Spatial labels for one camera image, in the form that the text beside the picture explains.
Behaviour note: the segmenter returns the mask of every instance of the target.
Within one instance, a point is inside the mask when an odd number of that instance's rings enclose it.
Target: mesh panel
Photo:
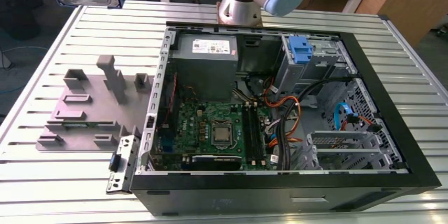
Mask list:
[[[334,137],[313,137],[313,144],[341,144],[342,138]]]
[[[371,122],[374,122],[374,118],[373,118],[373,114],[371,114],[371,111],[370,111],[370,108],[367,106],[367,103],[365,101],[365,98],[363,98],[363,95],[362,95],[362,92],[361,92],[361,89],[358,87],[358,85],[354,85],[351,87],[351,92],[350,90],[347,90],[347,92],[343,93],[342,97],[341,97],[341,102],[345,102],[347,104],[347,106],[350,107],[350,109],[353,110],[354,113],[358,113],[358,115],[363,116],[367,120],[370,120]],[[339,111],[338,111],[338,118],[339,118],[339,124],[345,121],[346,119],[346,114],[345,114],[345,111],[342,108],[339,108]],[[333,113],[331,111],[330,112],[326,112],[325,113],[325,121],[327,123],[327,128],[330,130],[338,130],[334,128],[334,123],[333,123]],[[346,125],[346,130],[349,131],[365,131],[367,128],[367,124],[362,121],[359,121],[359,123],[357,124],[347,124]],[[393,162],[399,162],[401,161],[401,158],[394,154],[394,151],[393,151],[393,148],[389,144],[389,139],[386,137],[386,134],[385,134],[385,129],[381,129],[378,132],[377,132],[377,136],[379,137],[379,140],[381,140],[381,145],[379,145],[379,148],[381,149],[387,149],[390,150],[390,158],[391,158],[391,161]]]

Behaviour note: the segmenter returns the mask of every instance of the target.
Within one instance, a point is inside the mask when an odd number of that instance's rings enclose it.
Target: orange wire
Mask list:
[[[299,138],[293,138],[293,137],[287,138],[287,142],[301,142],[301,141],[302,141],[302,140],[301,140]],[[271,148],[271,147],[274,147],[277,144],[278,144],[278,141],[277,141],[277,138],[274,138],[274,139],[269,142],[267,147]]]
[[[373,124],[370,120],[367,120],[363,116],[358,116],[358,118],[361,118],[367,124]]]
[[[269,85],[269,87],[267,87],[267,88],[263,90],[263,92],[262,92],[262,96],[263,96],[263,102],[265,102],[265,104],[266,104],[269,107],[271,107],[271,108],[279,107],[279,106],[285,103],[285,101],[287,101],[287,100],[293,100],[293,101],[295,102],[295,104],[297,104],[297,111],[298,111],[297,120],[295,120],[295,122],[293,123],[294,125],[291,126],[290,131],[286,132],[286,136],[290,136],[291,133],[295,131],[297,126],[298,126],[298,122],[299,122],[299,117],[301,117],[299,102],[298,102],[298,100],[297,100],[295,97],[293,97],[293,96],[289,95],[289,96],[283,97],[277,103],[270,103],[270,102],[267,101],[266,93],[267,93],[267,91],[269,91],[269,88],[271,87],[271,84],[273,84],[273,78],[271,78],[271,80],[270,80],[270,85]]]
[[[346,121],[342,122],[339,131],[345,131],[345,127],[346,127]]]

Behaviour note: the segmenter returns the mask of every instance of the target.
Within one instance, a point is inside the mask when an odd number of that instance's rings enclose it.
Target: expansion card bracket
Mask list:
[[[135,135],[119,139],[117,151],[113,152],[109,170],[110,176],[106,185],[106,194],[130,194],[130,179],[134,171],[139,139]]]

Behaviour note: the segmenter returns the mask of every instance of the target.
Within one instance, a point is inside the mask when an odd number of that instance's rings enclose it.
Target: aluminum slotted table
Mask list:
[[[391,23],[374,15],[295,11],[277,18],[263,13],[262,23],[354,34],[437,173],[442,186],[435,190],[359,213],[155,219],[133,195],[105,195],[110,153],[39,153],[34,143],[63,89],[66,70],[101,74],[97,56],[114,55],[123,75],[153,75],[166,20],[215,23],[215,6],[127,1],[123,9],[79,7],[73,11],[0,126],[1,223],[448,221],[448,93]]]

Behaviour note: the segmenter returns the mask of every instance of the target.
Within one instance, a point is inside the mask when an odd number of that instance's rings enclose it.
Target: ram slot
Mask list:
[[[251,146],[251,133],[250,133],[250,117],[249,117],[249,107],[242,107],[242,134],[243,134],[243,148],[245,148],[245,160],[249,164],[253,157],[253,146]]]
[[[251,107],[249,109],[250,112],[250,129],[251,129],[251,146],[253,146],[253,154],[254,160],[262,160],[262,146],[261,146],[261,137],[259,137],[259,121],[258,121],[258,112],[257,108]]]

